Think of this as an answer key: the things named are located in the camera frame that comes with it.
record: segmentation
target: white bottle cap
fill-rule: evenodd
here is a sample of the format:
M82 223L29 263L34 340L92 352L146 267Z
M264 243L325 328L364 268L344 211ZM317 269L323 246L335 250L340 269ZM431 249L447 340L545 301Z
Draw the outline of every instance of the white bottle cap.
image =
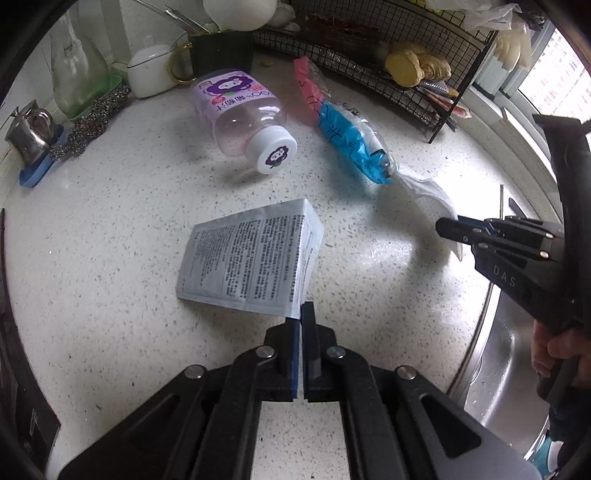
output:
M246 145L246 157L265 174L275 173L296 156L297 142L279 125L258 131Z

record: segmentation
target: purple bottle label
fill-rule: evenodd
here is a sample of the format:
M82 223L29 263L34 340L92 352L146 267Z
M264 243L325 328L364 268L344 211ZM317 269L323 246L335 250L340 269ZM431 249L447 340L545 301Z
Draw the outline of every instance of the purple bottle label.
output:
M213 124L226 110L259 98L276 98L249 74L237 70L197 84L200 111Z

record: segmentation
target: black cup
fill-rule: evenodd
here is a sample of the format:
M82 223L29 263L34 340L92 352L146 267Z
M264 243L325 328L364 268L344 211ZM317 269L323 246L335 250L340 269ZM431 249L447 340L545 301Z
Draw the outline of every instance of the black cup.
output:
M172 73L175 59L189 50L193 78L181 80ZM177 47L170 59L168 73L177 83L193 83L199 77L215 70L234 69L250 73L254 36L252 32L228 31L209 35L189 35L189 40Z

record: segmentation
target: stainless steel sink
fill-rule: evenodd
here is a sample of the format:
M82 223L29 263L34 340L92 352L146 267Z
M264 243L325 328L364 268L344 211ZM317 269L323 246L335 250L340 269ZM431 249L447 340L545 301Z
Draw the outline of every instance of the stainless steel sink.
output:
M548 416L548 404L535 391L538 376L530 360L533 319L498 287L491 286L487 307L448 394L527 457Z

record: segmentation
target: gold handle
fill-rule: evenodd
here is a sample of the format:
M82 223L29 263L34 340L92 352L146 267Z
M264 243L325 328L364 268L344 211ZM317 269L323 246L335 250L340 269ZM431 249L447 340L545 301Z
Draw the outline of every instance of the gold handle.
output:
M174 62L177 60L178 56L184 52L185 50L188 50L190 48L193 47L193 44L191 43L191 41L186 41L183 45L181 45L180 47L177 47L174 49L174 52L172 54L172 56L170 57L170 60L168 62L168 76L170 76L170 78L180 84L180 85L191 85L195 80L197 80L197 77L193 77L189 80L181 80L180 78L177 78L175 76L175 74L173 73L173 66L174 66Z

